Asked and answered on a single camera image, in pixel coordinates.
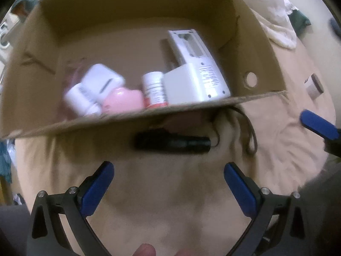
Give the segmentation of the person's left hand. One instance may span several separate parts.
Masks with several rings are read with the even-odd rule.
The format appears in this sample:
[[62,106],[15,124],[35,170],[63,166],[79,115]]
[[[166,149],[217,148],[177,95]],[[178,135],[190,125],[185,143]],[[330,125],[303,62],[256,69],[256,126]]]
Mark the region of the person's left hand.
[[157,256],[157,255],[193,256],[197,255],[197,253],[190,249],[181,249],[176,252],[163,251],[155,248],[153,245],[148,243],[142,243],[133,253],[133,256]]

